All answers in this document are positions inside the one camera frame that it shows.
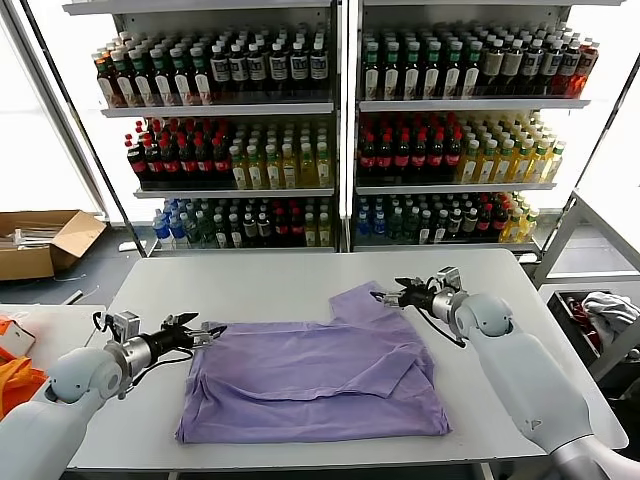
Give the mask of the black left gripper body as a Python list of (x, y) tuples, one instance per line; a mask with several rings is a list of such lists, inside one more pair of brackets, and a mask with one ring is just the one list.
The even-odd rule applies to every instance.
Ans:
[(141, 338), (149, 348), (152, 359), (178, 349), (191, 350), (194, 347), (194, 339), (189, 334), (190, 329), (180, 325), (170, 325), (153, 334), (143, 333)]

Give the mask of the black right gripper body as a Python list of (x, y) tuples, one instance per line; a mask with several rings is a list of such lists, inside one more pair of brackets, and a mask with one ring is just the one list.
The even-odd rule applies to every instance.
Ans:
[(413, 306), (417, 309), (432, 311), (433, 301), (436, 296), (434, 287), (426, 288), (425, 291), (401, 291), (404, 293), (402, 303), (405, 307)]

